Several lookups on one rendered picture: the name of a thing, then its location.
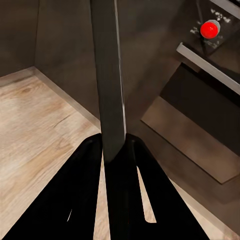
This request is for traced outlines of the poster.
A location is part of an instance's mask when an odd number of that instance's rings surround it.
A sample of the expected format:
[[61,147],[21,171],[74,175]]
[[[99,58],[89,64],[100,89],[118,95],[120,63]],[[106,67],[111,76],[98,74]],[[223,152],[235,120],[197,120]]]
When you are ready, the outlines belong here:
[[117,0],[90,0],[110,240],[129,240],[126,119]]

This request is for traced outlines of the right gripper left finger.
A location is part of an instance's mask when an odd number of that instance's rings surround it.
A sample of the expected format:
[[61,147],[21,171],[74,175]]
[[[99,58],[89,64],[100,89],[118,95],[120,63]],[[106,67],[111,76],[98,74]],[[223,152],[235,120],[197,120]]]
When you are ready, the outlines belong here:
[[86,138],[2,240],[93,240],[102,153]]

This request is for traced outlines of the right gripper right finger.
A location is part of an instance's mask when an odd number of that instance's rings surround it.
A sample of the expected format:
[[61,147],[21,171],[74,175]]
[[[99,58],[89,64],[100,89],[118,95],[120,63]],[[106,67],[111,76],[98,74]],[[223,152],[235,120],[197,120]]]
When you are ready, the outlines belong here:
[[[210,240],[139,137],[125,135],[129,240]],[[145,220],[137,167],[156,223]]]

